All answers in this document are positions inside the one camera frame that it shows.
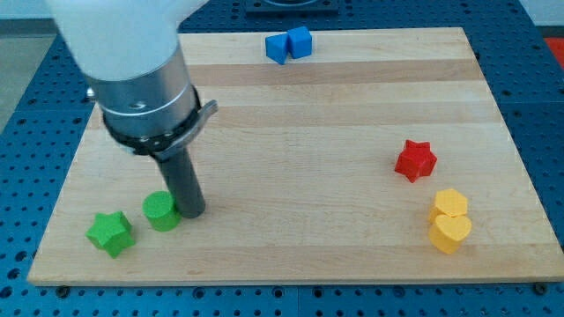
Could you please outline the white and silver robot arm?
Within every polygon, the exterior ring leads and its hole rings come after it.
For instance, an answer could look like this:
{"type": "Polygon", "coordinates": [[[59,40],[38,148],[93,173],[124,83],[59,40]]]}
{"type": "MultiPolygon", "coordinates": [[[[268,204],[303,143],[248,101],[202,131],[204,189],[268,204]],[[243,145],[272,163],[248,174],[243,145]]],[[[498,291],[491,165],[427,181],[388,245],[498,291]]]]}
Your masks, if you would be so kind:
{"type": "Polygon", "coordinates": [[[218,106],[200,105],[177,28],[207,0],[48,0],[109,134],[137,155],[182,151],[218,106]]]}

